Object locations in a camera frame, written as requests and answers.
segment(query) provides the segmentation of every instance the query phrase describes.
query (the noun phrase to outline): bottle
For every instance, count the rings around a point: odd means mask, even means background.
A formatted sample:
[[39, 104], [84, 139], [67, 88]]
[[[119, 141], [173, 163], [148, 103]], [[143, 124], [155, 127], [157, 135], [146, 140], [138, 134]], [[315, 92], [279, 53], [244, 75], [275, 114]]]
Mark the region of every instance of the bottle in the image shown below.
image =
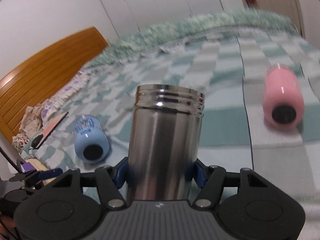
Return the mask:
[[265, 120], [273, 127], [289, 130], [303, 119], [304, 101], [295, 74], [285, 65], [267, 71], [263, 100]]
[[110, 143], [97, 118], [83, 115], [75, 125], [75, 152], [85, 163], [95, 164], [110, 154]]

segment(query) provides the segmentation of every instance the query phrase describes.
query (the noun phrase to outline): headboard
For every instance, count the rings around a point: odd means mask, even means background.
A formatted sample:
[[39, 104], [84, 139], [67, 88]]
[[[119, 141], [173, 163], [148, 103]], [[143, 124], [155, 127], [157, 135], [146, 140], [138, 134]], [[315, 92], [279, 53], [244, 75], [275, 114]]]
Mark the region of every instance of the headboard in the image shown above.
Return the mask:
[[46, 47], [0, 80], [0, 131], [9, 142], [19, 133], [27, 106], [54, 95], [107, 45], [99, 31], [91, 27]]

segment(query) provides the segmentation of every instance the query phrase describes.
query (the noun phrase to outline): ribbed gray surface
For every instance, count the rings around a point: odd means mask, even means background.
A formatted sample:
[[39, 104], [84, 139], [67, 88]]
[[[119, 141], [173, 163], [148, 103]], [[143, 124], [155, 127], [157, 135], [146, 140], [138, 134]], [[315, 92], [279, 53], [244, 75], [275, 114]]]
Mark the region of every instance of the ribbed gray surface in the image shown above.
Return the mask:
[[209, 212], [190, 208], [187, 201], [134, 201], [110, 212], [86, 240], [234, 240]]

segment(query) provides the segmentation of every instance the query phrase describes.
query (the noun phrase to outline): metal thermos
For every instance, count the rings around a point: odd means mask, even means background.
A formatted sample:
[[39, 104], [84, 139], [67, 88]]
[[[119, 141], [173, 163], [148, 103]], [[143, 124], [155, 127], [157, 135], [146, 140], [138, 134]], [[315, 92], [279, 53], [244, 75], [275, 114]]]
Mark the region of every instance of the metal thermos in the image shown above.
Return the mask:
[[170, 85], [137, 88], [129, 146], [127, 201], [187, 199], [204, 95]]

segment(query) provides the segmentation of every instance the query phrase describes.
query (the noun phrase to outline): checkered bedspread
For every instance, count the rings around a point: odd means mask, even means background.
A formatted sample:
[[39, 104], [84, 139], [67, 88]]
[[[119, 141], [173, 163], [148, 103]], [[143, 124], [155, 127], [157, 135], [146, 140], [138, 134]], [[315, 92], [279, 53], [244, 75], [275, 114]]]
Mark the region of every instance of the checkered bedspread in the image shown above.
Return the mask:
[[[73, 146], [74, 123], [82, 114], [91, 114], [100, 120], [112, 145], [111, 156], [99, 166], [115, 165], [128, 153], [136, 87], [179, 85], [205, 93], [198, 150], [204, 164], [232, 172], [254, 168], [298, 200], [316, 198], [320, 192], [319, 59], [320, 51], [299, 36], [207, 33], [171, 53], [106, 67], [63, 107], [68, 117], [41, 148], [27, 148], [23, 154], [49, 168], [93, 171], [97, 166], [78, 160]], [[264, 123], [263, 78], [277, 63], [295, 72], [306, 105], [303, 123], [289, 132]], [[230, 188], [224, 196], [234, 193], [236, 189]]]

